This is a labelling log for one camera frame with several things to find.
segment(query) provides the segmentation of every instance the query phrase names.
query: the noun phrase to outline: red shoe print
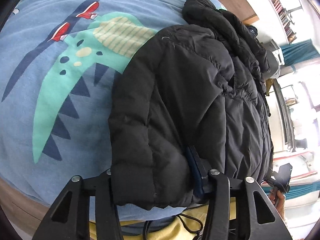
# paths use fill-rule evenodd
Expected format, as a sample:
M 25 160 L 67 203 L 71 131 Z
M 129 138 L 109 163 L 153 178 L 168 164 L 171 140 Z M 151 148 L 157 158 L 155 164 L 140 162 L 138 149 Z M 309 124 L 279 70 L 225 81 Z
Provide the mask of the red shoe print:
M 98 7 L 99 7 L 99 3 L 94 2 L 94 3 L 90 4 L 88 6 L 88 8 L 84 10 L 84 12 L 79 13 L 76 17 L 82 17 L 87 20 L 89 20 L 89 19 L 93 20 L 95 17 L 98 16 L 96 13 L 93 13 Z
M 63 41 L 64 38 L 68 36 L 68 35 L 65 35 L 65 33 L 67 32 L 69 27 L 70 27 L 70 23 L 64 23 L 63 25 L 61 25 L 58 28 L 58 30 L 56 30 L 56 32 L 54 33 L 54 35 L 50 40 Z

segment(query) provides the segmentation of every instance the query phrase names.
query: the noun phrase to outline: book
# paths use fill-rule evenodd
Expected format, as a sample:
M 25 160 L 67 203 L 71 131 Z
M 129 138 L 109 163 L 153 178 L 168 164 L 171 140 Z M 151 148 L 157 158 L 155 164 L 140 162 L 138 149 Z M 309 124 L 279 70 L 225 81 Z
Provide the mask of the book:
M 282 22 L 282 25 L 285 26 L 290 21 L 286 18 L 286 19 L 282 20 L 281 22 Z
M 282 14 L 279 16 L 281 21 L 284 22 L 284 20 L 287 18 L 285 14 Z
M 286 33 L 290 33 L 291 31 L 293 31 L 290 27 L 287 27 L 286 29 L 285 29 L 285 32 Z
M 291 22 L 288 22 L 288 23 L 285 25 L 285 27 L 284 27 L 285 31 L 288 31 L 288 30 L 290 29 L 290 23 L 291 23 Z
M 290 22 L 289 19 L 287 17 L 284 17 L 283 19 L 281 19 L 283 25 L 285 25 L 287 22 Z
M 286 34 L 287 34 L 287 37 L 289 37 L 292 33 L 293 33 L 293 30 L 290 29 L 290 31 L 289 31 L 288 33 L 286 33 Z
M 279 4 L 275 7 L 278 14 L 279 14 L 279 11 L 280 11 L 281 7 L 282 7 L 281 3 L 279 3 Z
M 282 7 L 278 14 L 281 17 L 281 15 L 284 14 L 284 13 L 285 13 L 285 9 Z
M 280 0 L 272 0 L 273 5 L 276 7 L 278 3 L 280 3 Z

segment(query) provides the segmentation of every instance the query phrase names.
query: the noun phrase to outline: black device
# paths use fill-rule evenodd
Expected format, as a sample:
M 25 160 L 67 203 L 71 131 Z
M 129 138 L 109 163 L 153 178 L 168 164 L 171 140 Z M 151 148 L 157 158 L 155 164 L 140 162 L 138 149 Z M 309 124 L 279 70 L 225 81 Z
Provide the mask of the black device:
M 230 197 L 236 197 L 235 239 L 291 240 L 291 235 L 260 185 L 252 177 L 228 178 L 205 170 L 194 147 L 188 147 L 197 196 L 209 201 L 202 240 L 228 240 Z M 95 196 L 98 240 L 122 240 L 119 218 L 113 203 L 111 173 L 82 179 L 73 176 L 43 218 L 33 240 L 89 240 L 89 201 Z
M 273 172 L 273 178 L 269 178 L 266 182 L 273 188 L 273 192 L 275 193 L 275 207 L 278 205 L 279 198 L 276 195 L 276 192 L 279 190 L 281 193 L 288 193 L 290 190 L 290 179 L 291 179 L 292 165 L 287 163 L 285 165 L 280 166 L 278 172 Z

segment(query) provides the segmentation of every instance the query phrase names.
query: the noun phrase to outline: black puffer jacket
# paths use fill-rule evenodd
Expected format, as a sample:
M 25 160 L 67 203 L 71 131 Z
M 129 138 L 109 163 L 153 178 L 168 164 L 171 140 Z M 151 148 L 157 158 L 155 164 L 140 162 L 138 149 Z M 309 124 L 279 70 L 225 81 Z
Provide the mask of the black puffer jacket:
M 265 50 L 209 0 L 188 0 L 183 16 L 196 25 L 159 31 L 116 84 L 109 118 L 116 204 L 189 206 L 187 145 L 233 178 L 262 181 L 272 160 Z

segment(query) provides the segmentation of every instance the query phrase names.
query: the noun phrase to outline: dinosaur print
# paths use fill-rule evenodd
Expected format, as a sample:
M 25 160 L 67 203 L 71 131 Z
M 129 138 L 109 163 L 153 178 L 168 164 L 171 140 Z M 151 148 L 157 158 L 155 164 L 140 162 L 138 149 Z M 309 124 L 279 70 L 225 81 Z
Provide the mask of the dinosaur print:
M 48 35 L 48 37 L 42 41 L 36 48 L 28 52 L 21 62 L 18 64 L 18 66 L 15 68 L 13 71 L 7 86 L 4 90 L 4 94 L 2 96 L 2 102 L 6 99 L 6 97 L 10 94 L 11 90 L 15 86 L 15 84 L 18 82 L 19 78 L 23 75 L 25 70 L 28 68 L 28 66 L 35 60 L 36 57 L 38 57 L 42 52 L 44 52 L 48 47 L 50 47 L 56 40 L 53 39 L 54 36 L 57 36 L 57 33 L 61 31 L 62 25 L 66 27 L 68 26 L 67 29 L 64 29 L 65 35 L 70 33 L 70 31 L 73 29 L 73 27 L 76 25 L 76 23 L 82 18 L 80 17 L 81 14 L 85 14 L 86 10 L 91 5 L 95 5 L 96 7 L 99 3 L 100 0 L 86 0 L 83 3 L 81 3 L 73 13 L 71 13 L 61 24 L 56 26 L 52 32 Z
M 48 42 L 65 42 L 62 52 L 45 76 L 39 92 L 33 123 L 33 160 L 39 161 L 42 153 L 62 160 L 52 135 L 70 139 L 70 134 L 60 119 L 60 114 L 80 118 L 70 94 L 90 97 L 83 74 L 95 67 L 93 80 L 96 86 L 108 68 L 122 73 L 135 52 L 156 30 L 144 27 L 127 13 L 108 13 L 99 16 L 94 11 L 99 3 L 93 1 L 75 17 L 92 20 L 84 31 L 76 36 L 68 35 L 71 21 L 65 21 L 51 33 Z

